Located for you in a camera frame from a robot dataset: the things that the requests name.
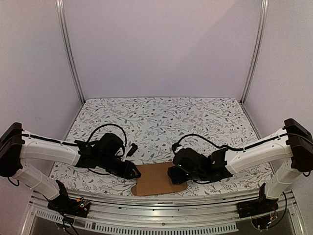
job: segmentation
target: leaf pattern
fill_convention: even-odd
[[[138,150],[128,160],[135,164],[169,162],[173,159],[171,146],[181,136],[189,133],[202,135],[214,143],[239,147],[255,141],[256,135],[233,98],[107,98],[89,99],[77,117],[67,140],[87,140],[91,132],[105,123],[115,123],[124,128],[128,144],[136,143]],[[117,134],[115,127],[106,127],[95,133],[93,140],[106,132]],[[209,143],[197,138],[186,138],[183,146],[209,155],[215,150]],[[222,194],[255,189],[272,176],[269,164],[246,169],[232,178],[220,182],[198,185],[188,182],[182,192],[153,197],[180,197]],[[135,180],[125,180],[114,175],[100,176],[84,168],[55,163],[50,177],[62,181],[72,190],[132,196]]]

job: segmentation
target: white backdrop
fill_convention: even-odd
[[[240,98],[260,0],[67,0],[86,98]]]
[[[313,133],[313,2],[271,0],[246,108],[262,136],[296,119]],[[313,176],[292,186],[312,234]]]
[[[15,121],[62,139],[80,103],[67,63],[55,1],[0,1],[0,136]],[[44,173],[50,162],[37,162]],[[16,235],[32,193],[0,177],[0,234]]]

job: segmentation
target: robotic arm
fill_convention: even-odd
[[[123,156],[118,156],[119,149]],[[108,173],[125,179],[140,177],[134,163],[122,160],[137,150],[132,144],[126,152],[123,141],[115,134],[106,133],[92,142],[67,142],[36,136],[13,123],[0,139],[0,176],[12,177],[41,193],[48,201],[48,208],[61,214],[87,217],[90,201],[68,197],[65,186],[52,180],[27,162],[27,159],[43,159],[73,165],[75,167],[101,167]]]
[[[258,199],[237,204],[240,218],[278,209],[277,201],[281,193],[303,172],[313,170],[312,136],[291,118],[285,120],[282,129],[263,139],[241,148],[216,146],[219,150],[208,157],[191,148],[181,148],[179,142],[172,146],[175,166],[168,170],[173,184],[187,180],[196,183],[207,181],[205,184],[209,184],[258,164],[285,159],[274,176],[260,187]]]

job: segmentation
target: floral patterned surface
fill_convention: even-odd
[[[128,157],[136,165],[171,161],[171,145],[189,133],[202,135],[218,145],[227,143],[234,147],[257,139],[236,99],[108,98],[87,100],[67,140],[87,140],[91,132],[104,123],[122,126],[128,144],[134,142],[138,145],[134,155]],[[124,139],[119,129],[106,127],[97,132],[93,140],[106,132],[113,132]],[[215,150],[209,143],[197,138],[186,138],[181,143],[205,155]],[[255,189],[271,175],[269,164],[262,164],[220,182],[208,185],[188,182],[188,188],[182,192],[155,197],[198,196]],[[50,177],[59,179],[69,189],[91,193],[131,196],[131,187],[135,185],[135,180],[113,175],[100,176],[63,163],[54,164]]]

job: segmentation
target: brown fabric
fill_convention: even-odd
[[[171,166],[173,166],[172,162],[137,165],[141,177],[136,180],[136,185],[131,189],[133,195],[147,196],[185,190],[187,182],[180,185],[172,184],[167,175],[167,170]]]

